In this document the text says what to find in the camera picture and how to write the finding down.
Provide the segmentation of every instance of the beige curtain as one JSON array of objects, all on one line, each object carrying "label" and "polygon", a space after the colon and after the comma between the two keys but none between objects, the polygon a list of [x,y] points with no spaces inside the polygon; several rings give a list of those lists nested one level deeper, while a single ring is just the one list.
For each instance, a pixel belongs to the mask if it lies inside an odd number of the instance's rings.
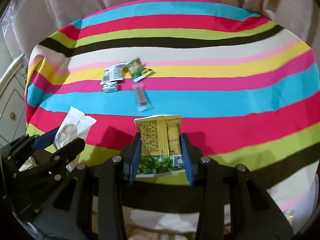
[{"label": "beige curtain", "polygon": [[[12,0],[1,26],[13,58],[59,28],[95,11],[134,0]],[[320,59],[319,8],[314,0],[212,0],[259,12],[306,41]]]}]

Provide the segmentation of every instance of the white stripe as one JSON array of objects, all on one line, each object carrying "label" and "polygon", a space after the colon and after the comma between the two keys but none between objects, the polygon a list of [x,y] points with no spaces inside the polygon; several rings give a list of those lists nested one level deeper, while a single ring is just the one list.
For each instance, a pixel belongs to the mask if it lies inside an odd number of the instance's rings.
[{"label": "white stripe", "polygon": [[173,49],[158,47],[125,47],[101,49],[66,58],[63,54],[37,45],[31,53],[30,59],[36,55],[45,55],[50,63],[60,65],[60,69],[69,69],[99,62],[128,62],[140,57],[143,62],[172,61],[172,60],[203,60],[242,58],[270,51],[299,39],[288,30],[282,30],[276,35],[262,41],[234,46],[218,46],[194,49]]},{"label": "white stripe", "polygon": [[[299,199],[304,193],[310,190],[318,164],[319,161],[316,161],[315,163],[302,168],[289,178],[267,190],[280,208],[295,199]],[[123,211],[124,221],[128,225],[136,225],[152,230],[169,230],[176,233],[195,232],[199,219],[199,213],[170,214],[129,207],[123,207]],[[224,211],[224,222],[225,224],[229,224],[230,206],[225,205]]]}]

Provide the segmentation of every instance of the blue stripe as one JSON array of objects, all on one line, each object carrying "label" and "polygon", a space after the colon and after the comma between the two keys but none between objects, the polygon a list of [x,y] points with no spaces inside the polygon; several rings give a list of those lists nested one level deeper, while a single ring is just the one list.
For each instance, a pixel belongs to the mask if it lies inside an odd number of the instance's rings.
[{"label": "blue stripe", "polygon": [[257,13],[249,12],[245,9],[220,3],[148,2],[112,9],[110,11],[96,14],[85,19],[77,20],[71,24],[78,29],[83,29],[87,26],[105,23],[126,17],[159,14],[209,15],[234,19],[237,21],[243,21],[250,16],[261,16]]},{"label": "blue stripe", "polygon": [[167,91],[148,90],[153,109],[140,112],[134,91],[113,93],[45,94],[30,84],[28,103],[47,111],[68,112],[70,106],[87,114],[150,116],[181,114],[182,117],[229,117],[276,111],[314,95],[320,88],[316,64],[288,76],[273,86],[241,91]]}]

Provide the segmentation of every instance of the blue gripper pad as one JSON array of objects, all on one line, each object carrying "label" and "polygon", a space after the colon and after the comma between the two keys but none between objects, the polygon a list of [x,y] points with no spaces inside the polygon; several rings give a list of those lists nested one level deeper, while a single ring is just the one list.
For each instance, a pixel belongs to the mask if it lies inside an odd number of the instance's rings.
[{"label": "blue gripper pad", "polygon": [[137,176],[138,166],[140,162],[140,146],[141,146],[141,139],[139,139],[139,142],[137,144],[137,147],[135,148],[134,154],[130,162],[129,177],[128,177],[128,181],[130,184],[133,183],[133,181]]},{"label": "blue gripper pad", "polygon": [[192,166],[190,155],[189,155],[190,147],[187,147],[188,141],[186,141],[188,140],[188,136],[187,138],[186,136],[187,136],[186,134],[180,135],[181,150],[182,150],[183,164],[184,164],[187,180],[192,186],[195,182],[195,179],[193,176],[193,166]]},{"label": "blue gripper pad", "polygon": [[35,151],[37,150],[43,150],[47,148],[48,146],[53,144],[54,137],[56,136],[57,132],[59,130],[59,127],[36,137],[35,142],[33,143],[33,149]]}]

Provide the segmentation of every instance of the white cabinet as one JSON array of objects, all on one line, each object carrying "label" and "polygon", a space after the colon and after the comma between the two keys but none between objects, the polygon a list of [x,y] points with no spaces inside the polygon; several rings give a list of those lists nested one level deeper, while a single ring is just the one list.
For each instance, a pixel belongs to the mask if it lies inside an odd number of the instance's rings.
[{"label": "white cabinet", "polygon": [[26,133],[25,74],[21,55],[0,79],[0,146]]}]

